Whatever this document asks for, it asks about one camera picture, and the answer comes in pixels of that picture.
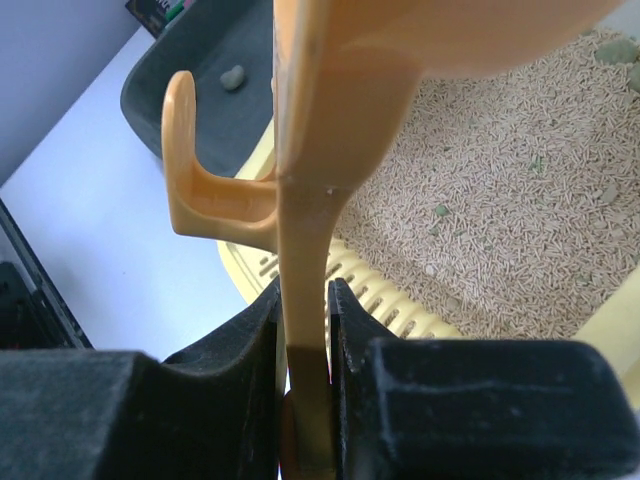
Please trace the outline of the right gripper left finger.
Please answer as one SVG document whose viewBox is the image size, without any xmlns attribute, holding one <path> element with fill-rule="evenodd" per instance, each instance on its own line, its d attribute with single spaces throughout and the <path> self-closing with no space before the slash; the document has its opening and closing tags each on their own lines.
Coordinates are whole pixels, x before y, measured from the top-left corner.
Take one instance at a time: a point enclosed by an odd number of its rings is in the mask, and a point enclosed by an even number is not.
<svg viewBox="0 0 640 480">
<path fill-rule="evenodd" d="M 157 361 L 1 355 L 5 479 L 273 479 L 285 379 L 280 286 Z"/>
</svg>

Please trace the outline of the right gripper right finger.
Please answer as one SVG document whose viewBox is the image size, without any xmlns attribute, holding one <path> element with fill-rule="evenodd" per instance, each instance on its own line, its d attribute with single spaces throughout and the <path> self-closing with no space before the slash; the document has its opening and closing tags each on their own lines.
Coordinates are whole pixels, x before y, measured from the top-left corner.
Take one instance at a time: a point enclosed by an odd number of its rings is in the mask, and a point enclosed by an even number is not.
<svg viewBox="0 0 640 480">
<path fill-rule="evenodd" d="M 341 479 L 617 479 L 639 427 L 608 362 L 564 340 L 401 339 L 328 287 Z"/>
</svg>

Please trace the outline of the yellow litter box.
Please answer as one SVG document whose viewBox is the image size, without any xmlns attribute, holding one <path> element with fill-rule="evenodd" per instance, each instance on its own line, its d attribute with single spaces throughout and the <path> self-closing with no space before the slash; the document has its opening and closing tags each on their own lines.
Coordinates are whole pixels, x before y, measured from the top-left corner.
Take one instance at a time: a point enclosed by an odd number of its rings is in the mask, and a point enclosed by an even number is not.
<svg viewBox="0 0 640 480">
<path fill-rule="evenodd" d="M 639 120 L 413 113 L 328 279 L 402 338 L 573 338 L 639 394 Z"/>
</svg>

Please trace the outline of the orange litter scoop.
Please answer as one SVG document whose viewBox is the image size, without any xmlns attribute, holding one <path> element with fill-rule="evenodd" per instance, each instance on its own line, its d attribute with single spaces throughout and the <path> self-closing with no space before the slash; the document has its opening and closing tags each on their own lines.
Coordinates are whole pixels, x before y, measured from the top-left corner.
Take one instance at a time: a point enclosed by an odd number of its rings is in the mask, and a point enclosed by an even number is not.
<svg viewBox="0 0 640 480">
<path fill-rule="evenodd" d="M 293 429 L 286 479 L 335 477 L 324 280 L 335 224 L 401 128 L 425 77 L 475 77 L 535 60 L 615 8 L 612 1 L 278 1 L 274 152 L 259 181 L 207 173 L 195 154 L 195 83 L 170 80 L 162 157 L 181 235 L 275 252 Z"/>
</svg>

